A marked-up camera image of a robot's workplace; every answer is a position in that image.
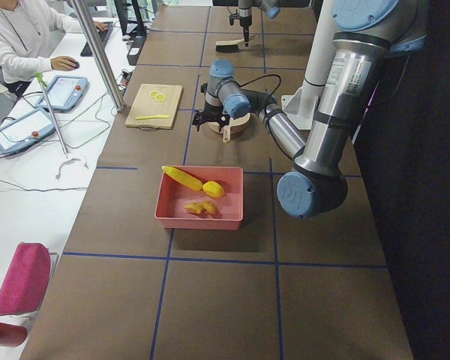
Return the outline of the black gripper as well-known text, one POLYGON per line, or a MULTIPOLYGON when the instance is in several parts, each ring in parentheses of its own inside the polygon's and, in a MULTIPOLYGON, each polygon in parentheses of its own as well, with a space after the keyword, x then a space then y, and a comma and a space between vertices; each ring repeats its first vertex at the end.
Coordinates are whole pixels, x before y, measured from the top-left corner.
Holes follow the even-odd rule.
POLYGON ((223 106, 212 106, 205 103, 204 110, 194 110, 192 125, 196 126, 196 130, 200 130, 200 126, 207 122, 218 123, 218 130, 220 131, 224 126, 230 124, 230 115, 224 112, 223 106))
POLYGON ((239 21, 239 25, 243 30, 244 45, 249 46, 250 32, 249 27, 252 24, 252 10, 250 7, 239 7, 234 13, 229 14, 229 24, 232 26, 235 21, 239 21))

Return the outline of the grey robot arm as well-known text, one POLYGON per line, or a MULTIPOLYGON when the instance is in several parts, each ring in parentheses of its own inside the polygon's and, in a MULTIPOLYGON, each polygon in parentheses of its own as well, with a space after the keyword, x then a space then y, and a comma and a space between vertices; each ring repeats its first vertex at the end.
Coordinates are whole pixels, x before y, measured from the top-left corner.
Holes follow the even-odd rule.
POLYGON ((256 114, 293 162, 277 183, 282 209, 294 218, 331 211, 347 197, 338 164, 383 61, 422 48, 427 15, 426 1, 324 1, 303 83, 284 106, 270 94, 244 90, 234 79, 233 65, 217 60, 202 88, 204 108, 193 124, 225 128, 233 119, 256 114))
POLYGON ((239 22, 242 28, 244 45, 248 47, 250 40, 250 27, 253 23, 252 7, 259 8, 269 19, 274 19, 281 11, 279 1, 273 0, 238 0, 238 8, 234 13, 229 14, 229 24, 232 26, 235 21, 239 22))

